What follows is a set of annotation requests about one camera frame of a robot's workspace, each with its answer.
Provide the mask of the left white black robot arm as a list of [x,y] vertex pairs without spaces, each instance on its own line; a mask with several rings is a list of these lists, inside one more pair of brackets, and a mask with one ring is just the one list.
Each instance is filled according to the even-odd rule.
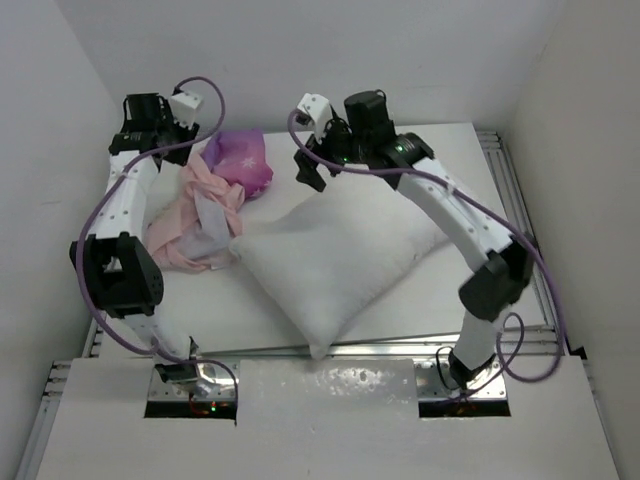
[[151,356],[161,380],[182,388],[200,375],[196,346],[162,319],[161,270],[142,243],[151,187],[163,163],[183,166],[198,133],[201,96],[176,88],[130,94],[109,146],[107,190],[69,251],[81,293],[103,331],[121,346]]

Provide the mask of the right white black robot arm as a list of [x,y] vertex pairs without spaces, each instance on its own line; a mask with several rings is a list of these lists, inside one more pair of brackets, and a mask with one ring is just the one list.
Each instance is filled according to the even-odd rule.
[[326,182],[319,166],[336,176],[362,164],[367,174],[383,178],[415,204],[456,246],[471,275],[458,290],[465,314],[448,363],[451,379],[464,389],[493,362],[496,323],[529,285],[533,256],[508,228],[472,205],[425,140],[396,131],[383,91],[353,94],[344,107],[347,116],[340,118],[320,94],[307,93],[298,102],[288,125],[312,132],[297,144],[296,179],[321,192]]

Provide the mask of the white pillow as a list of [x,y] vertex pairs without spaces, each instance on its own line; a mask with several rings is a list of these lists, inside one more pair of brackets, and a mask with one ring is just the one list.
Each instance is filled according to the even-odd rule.
[[230,245],[243,272],[235,349],[456,332],[466,265],[418,206],[369,176],[345,175]]

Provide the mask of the pink purple pillowcase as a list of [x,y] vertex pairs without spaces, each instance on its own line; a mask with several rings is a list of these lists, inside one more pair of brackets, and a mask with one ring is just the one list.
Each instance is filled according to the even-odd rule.
[[180,169],[180,188],[151,222],[146,248],[162,269],[202,272],[233,263],[232,239],[242,234],[239,211],[270,186],[263,132],[223,131]]

